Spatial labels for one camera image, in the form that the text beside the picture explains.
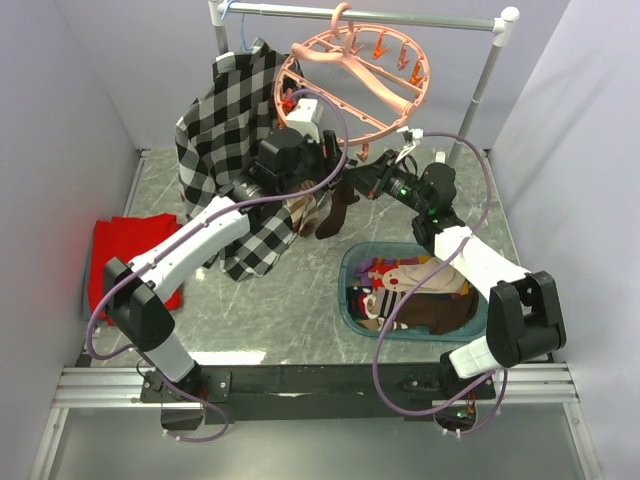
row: teal bin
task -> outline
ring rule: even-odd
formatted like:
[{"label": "teal bin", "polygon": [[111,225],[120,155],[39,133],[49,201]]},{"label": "teal bin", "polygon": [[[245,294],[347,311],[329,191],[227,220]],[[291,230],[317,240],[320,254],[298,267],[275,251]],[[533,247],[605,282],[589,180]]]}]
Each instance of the teal bin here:
[{"label": "teal bin", "polygon": [[[415,243],[366,242],[351,247],[342,258],[338,279],[338,302],[345,323],[360,335],[378,336],[378,332],[360,327],[347,309],[347,287],[358,280],[354,273],[363,260],[371,257],[411,258],[426,253],[423,247]],[[471,342],[484,335],[487,328],[487,310],[487,300],[480,296],[475,316],[465,326],[453,332],[444,335],[431,335],[427,327],[421,326],[408,330],[395,330],[387,333],[385,338],[425,342]]]}]

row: marble floor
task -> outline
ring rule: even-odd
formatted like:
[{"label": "marble floor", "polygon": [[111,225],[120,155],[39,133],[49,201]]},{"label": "marble floor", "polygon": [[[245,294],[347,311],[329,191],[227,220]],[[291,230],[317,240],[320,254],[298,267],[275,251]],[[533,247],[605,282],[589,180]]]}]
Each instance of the marble floor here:
[{"label": "marble floor", "polygon": [[[376,153],[372,148],[370,158],[377,158]],[[420,148],[414,156],[425,165],[433,161],[435,150]],[[144,162],[129,214],[144,217],[170,212],[184,221],[175,151],[153,150]],[[460,218],[473,223],[486,202],[482,172],[471,153],[461,155],[456,171],[454,207]],[[298,238],[264,278],[236,283],[217,263],[209,270],[200,268],[185,281],[184,305],[173,312],[176,333],[204,364],[370,362],[375,339],[355,333],[340,314],[336,295],[340,262],[349,248],[361,242],[414,242],[410,224],[414,216],[409,208],[386,196],[375,202],[360,201],[349,208],[339,235],[322,241],[313,236]],[[517,261],[495,186],[488,222],[478,236],[507,259]],[[108,352],[125,340],[116,328],[103,327],[96,347]],[[433,361],[457,346],[393,340],[384,346],[381,359]],[[137,354],[127,352],[92,365],[137,362]]]}]

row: black and white plaid shirt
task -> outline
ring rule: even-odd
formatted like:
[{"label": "black and white plaid shirt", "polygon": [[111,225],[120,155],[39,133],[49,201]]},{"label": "black and white plaid shirt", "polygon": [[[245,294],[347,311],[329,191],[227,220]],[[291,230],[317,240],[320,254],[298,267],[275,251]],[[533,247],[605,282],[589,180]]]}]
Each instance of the black and white plaid shirt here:
[{"label": "black and white plaid shirt", "polygon": [[[248,53],[230,53],[213,64],[213,86],[178,121],[179,180],[189,219],[233,180],[257,154],[258,143],[277,125],[275,79],[286,60],[262,39]],[[282,208],[219,252],[221,268],[234,280],[263,276],[295,239]]]}]

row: blue tray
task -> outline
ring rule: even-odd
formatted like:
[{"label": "blue tray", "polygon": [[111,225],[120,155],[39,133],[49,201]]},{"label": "blue tray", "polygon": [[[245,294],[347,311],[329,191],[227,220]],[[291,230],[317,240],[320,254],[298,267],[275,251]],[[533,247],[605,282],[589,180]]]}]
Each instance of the blue tray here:
[{"label": "blue tray", "polygon": [[[370,257],[411,258],[425,255],[425,253],[427,252],[424,248],[415,243],[365,242],[351,247],[342,258],[340,277],[338,278],[338,302],[345,323],[360,335],[378,336],[378,332],[360,327],[347,309],[347,287],[359,280],[354,276],[354,272],[363,260]],[[427,327],[420,326],[408,330],[394,330],[389,332],[385,338],[429,342],[471,342],[484,335],[487,328],[487,309],[487,300],[480,296],[475,316],[457,330],[444,335],[431,335]]]}]

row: robotic arm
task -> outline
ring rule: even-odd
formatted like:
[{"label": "robotic arm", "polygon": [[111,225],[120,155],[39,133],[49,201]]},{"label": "robotic arm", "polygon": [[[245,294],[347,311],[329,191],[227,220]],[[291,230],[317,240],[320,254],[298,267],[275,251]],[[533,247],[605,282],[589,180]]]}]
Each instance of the robotic arm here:
[{"label": "robotic arm", "polygon": [[[319,181],[335,167],[341,152],[333,132],[324,132],[321,144],[313,140],[319,138],[317,134],[308,133],[309,122],[301,123],[304,137],[300,128],[274,130],[261,142],[255,163],[163,244],[128,265],[113,259],[105,267],[108,291],[132,272],[152,265],[114,295],[107,306],[108,315],[136,348],[187,393],[201,393],[201,369],[173,332],[175,321],[163,302],[212,254],[247,234],[253,218],[270,215],[274,207],[267,204],[233,211],[209,224],[206,218],[212,213],[242,200],[289,192],[303,179]],[[416,240],[442,260],[464,238],[471,237],[452,265],[489,300],[486,335],[442,356],[444,382],[461,385],[465,379],[561,348],[566,336],[553,278],[546,272],[531,274],[471,235],[452,208],[456,189],[451,167],[430,164],[418,176],[404,171],[397,159],[398,152],[387,150],[369,165],[345,169],[340,181],[350,183],[371,200],[386,193],[415,210],[418,215],[412,227]],[[205,228],[187,239],[199,224]],[[179,246],[172,253],[156,260],[159,252],[176,242]]]}]

